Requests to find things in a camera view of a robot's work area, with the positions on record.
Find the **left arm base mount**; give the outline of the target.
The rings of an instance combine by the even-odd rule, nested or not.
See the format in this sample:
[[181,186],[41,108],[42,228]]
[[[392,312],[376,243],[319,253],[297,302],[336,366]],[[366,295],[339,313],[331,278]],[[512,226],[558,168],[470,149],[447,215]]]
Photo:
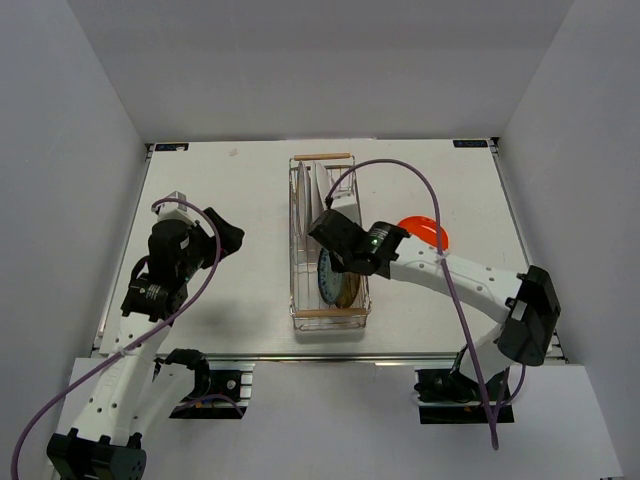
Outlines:
[[238,361],[210,361],[202,353],[178,349],[155,360],[154,377],[164,365],[179,364],[192,372],[194,389],[172,412],[171,419],[239,420],[246,413],[254,365]]

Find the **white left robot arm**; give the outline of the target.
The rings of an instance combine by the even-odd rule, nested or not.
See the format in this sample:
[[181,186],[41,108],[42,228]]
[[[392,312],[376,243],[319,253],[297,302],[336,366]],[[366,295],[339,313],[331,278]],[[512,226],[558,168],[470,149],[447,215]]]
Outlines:
[[156,206],[148,253],[133,267],[121,305],[122,318],[105,365],[79,416],[65,434],[52,435],[47,456],[62,479],[139,479],[152,435],[180,403],[207,396],[211,374],[206,356],[177,348],[157,352],[170,327],[194,301],[188,283],[237,252],[242,229],[212,208],[201,211],[204,228],[188,205]]

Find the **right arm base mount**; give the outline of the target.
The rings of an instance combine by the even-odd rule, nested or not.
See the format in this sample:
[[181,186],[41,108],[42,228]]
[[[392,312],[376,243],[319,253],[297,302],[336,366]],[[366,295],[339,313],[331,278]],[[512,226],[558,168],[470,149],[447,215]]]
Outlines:
[[449,369],[417,369],[417,395],[421,425],[487,424],[479,387],[449,379]]

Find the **white plate with red characters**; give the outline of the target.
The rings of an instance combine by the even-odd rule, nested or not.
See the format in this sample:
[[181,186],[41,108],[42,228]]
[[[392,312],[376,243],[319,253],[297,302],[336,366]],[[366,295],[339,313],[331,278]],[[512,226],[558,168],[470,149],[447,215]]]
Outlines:
[[296,210],[298,235],[303,237],[306,233],[307,201],[306,201],[306,167],[302,161],[297,166]]

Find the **yellow patterned plate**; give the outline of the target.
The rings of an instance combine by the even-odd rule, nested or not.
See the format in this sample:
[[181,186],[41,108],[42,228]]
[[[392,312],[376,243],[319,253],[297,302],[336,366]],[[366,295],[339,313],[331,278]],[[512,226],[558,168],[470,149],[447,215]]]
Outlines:
[[334,303],[337,308],[350,308],[356,301],[361,284],[361,276],[352,273],[344,272],[342,276],[342,284],[340,293]]

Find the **plain white plate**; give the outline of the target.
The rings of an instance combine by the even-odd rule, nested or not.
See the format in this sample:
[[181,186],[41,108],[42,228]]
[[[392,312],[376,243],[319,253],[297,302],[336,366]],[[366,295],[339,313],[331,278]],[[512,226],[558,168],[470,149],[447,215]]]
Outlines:
[[331,186],[332,180],[327,168],[319,161],[313,161],[311,167],[311,224],[325,211],[325,198]]

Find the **metal wire dish rack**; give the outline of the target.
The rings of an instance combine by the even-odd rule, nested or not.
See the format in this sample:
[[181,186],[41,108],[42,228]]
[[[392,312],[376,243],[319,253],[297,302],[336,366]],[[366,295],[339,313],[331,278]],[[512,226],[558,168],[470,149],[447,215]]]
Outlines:
[[327,249],[309,235],[332,207],[362,223],[355,165],[350,153],[296,155],[289,160],[290,314],[298,334],[360,330],[371,312],[368,280],[337,271]]

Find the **blue patterned plate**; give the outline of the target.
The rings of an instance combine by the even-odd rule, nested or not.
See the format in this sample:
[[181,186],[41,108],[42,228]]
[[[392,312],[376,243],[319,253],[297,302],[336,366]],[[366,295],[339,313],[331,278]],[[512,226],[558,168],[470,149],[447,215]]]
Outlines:
[[327,305],[335,305],[343,288],[344,274],[332,268],[329,252],[322,248],[317,262],[317,283],[320,296]]

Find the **orange translucent plate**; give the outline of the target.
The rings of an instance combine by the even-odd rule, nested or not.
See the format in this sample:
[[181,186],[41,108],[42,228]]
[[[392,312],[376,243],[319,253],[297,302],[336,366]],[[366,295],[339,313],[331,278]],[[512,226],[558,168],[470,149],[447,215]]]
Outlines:
[[449,249],[448,233],[430,217],[420,215],[405,217],[398,222],[398,226],[434,248],[438,246],[438,240],[441,240],[442,249]]

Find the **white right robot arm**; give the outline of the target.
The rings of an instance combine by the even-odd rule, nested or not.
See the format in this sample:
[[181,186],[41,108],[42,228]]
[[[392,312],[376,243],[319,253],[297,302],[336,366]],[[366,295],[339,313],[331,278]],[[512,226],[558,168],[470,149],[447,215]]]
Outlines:
[[546,270],[493,269],[438,252],[397,225],[376,222],[364,230],[335,210],[322,213],[309,233],[337,272],[425,287],[449,296],[456,309],[467,305],[495,322],[489,333],[461,349],[448,372],[431,373],[417,384],[423,402],[479,401],[488,381],[512,365],[544,363],[561,313]]

